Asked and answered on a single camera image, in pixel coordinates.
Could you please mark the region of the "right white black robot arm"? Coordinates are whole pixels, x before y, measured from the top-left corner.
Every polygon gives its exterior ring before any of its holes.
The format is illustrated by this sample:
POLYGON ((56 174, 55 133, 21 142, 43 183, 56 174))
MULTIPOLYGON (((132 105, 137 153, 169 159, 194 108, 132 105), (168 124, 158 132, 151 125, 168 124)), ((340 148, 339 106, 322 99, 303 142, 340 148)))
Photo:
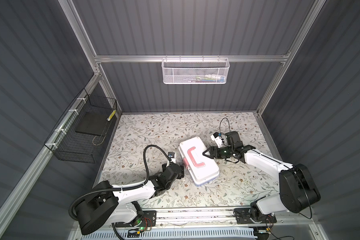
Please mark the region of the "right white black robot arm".
POLYGON ((234 158, 236 164, 242 162, 254 166, 279 184, 278 194, 251 203, 248 214, 253 223, 269 223, 276 212, 300 214, 321 200, 319 189, 305 165, 286 163, 260 152, 252 145, 244 145, 236 131, 218 131, 211 137, 216 146, 207 148, 203 156, 227 162, 234 158))

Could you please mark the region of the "white blue tool box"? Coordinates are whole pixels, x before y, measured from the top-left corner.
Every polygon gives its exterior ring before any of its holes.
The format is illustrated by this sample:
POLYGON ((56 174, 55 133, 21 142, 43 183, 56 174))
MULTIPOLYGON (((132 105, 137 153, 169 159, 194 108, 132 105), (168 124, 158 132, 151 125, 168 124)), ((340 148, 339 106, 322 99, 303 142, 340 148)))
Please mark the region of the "white blue tool box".
POLYGON ((183 163, 198 187, 217 179, 220 175, 220 169, 215 160, 203 155, 206 150, 200 137, 183 141, 179 145, 183 163))

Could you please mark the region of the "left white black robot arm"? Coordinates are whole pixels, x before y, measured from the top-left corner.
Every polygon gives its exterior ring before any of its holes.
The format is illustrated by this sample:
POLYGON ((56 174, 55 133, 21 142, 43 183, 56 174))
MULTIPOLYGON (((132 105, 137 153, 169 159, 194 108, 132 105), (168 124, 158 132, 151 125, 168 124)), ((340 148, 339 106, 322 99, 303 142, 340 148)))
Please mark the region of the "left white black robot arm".
POLYGON ((111 185, 109 181, 102 181, 71 203, 69 215, 79 223, 83 236, 97 231, 106 224, 114 226, 116 223, 123 223, 138 226, 144 218, 138 201, 162 195, 171 188, 175 180, 184 177, 184 166, 176 163, 172 152, 165 154, 167 163, 162 171, 150 175, 146 157, 146 152, 150 148, 164 153, 164 150, 156 145, 147 145, 144 148, 146 178, 143 182, 132 186, 116 186, 111 185))

